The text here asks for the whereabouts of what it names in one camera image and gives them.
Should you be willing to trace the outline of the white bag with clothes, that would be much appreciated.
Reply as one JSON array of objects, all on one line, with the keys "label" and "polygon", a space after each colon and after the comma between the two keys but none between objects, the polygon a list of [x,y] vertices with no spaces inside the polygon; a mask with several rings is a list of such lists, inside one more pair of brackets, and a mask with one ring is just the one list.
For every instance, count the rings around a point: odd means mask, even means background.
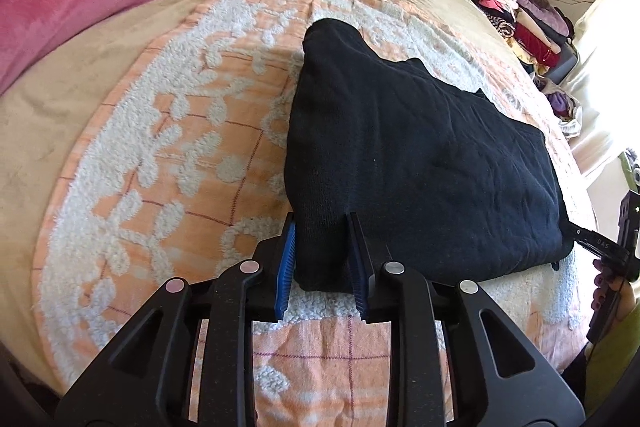
[{"label": "white bag with clothes", "polygon": [[566,92],[556,90],[546,93],[552,112],[559,119],[561,131],[566,139],[577,138],[582,132],[582,106]]}]

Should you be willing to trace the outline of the green sleeve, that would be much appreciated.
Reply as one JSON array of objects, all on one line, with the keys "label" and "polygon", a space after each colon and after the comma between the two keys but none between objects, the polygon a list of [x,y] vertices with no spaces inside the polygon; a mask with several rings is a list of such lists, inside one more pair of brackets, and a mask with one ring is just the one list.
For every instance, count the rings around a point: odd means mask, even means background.
[{"label": "green sleeve", "polygon": [[639,305],[598,343],[586,368],[585,409],[594,413],[622,378],[639,348]]}]

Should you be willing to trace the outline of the pile of folded clothes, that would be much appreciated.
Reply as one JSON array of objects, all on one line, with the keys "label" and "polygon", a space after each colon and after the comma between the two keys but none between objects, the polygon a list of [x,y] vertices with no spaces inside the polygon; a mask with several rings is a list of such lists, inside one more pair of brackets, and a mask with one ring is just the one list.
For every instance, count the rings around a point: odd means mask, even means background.
[{"label": "pile of folded clothes", "polygon": [[560,83],[577,64],[575,28],[550,0],[471,0],[530,75]]}]

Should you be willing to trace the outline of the black sweater with KISS collar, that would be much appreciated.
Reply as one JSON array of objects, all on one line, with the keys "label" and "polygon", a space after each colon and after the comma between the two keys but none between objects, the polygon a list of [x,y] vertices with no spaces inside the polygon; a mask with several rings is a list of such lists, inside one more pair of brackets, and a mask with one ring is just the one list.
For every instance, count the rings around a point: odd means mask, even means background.
[{"label": "black sweater with KISS collar", "polygon": [[314,22],[303,50],[283,171],[300,287],[347,288],[348,215],[440,283],[483,282],[570,253],[539,129],[415,58],[384,60],[340,20]]}]

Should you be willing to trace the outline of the beige bed sheet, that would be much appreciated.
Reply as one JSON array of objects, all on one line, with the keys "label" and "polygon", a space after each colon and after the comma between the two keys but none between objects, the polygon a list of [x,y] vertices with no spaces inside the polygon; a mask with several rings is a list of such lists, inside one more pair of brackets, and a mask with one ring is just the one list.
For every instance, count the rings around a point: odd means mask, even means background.
[{"label": "beige bed sheet", "polygon": [[[56,392],[65,387],[37,331],[32,276],[38,235],[64,161],[104,98],[155,38],[206,0],[154,0],[114,15],[71,38],[1,98],[1,340],[11,355]],[[518,62],[468,0],[395,0],[440,17],[472,44],[469,64],[482,76]]]}]

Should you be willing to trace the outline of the orange white floral towel blanket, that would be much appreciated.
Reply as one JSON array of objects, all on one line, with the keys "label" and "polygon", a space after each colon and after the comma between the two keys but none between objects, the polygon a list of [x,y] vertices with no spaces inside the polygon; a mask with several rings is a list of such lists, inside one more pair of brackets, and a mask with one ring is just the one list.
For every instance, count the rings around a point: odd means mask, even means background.
[{"label": "orange white floral towel blanket", "polygon": [[[250,257],[290,210],[288,114],[310,24],[356,27],[387,60],[547,135],[570,217],[589,198],[560,129],[518,60],[469,0],[206,0],[152,42],[96,108],[56,181],[35,253],[36,321],[65,390],[169,277],[197,282]],[[558,369],[584,343],[587,291],[560,271],[482,283]],[[259,426],[384,426],[390,326],[354,299],[295,285],[284,320],[254,326]]]}]

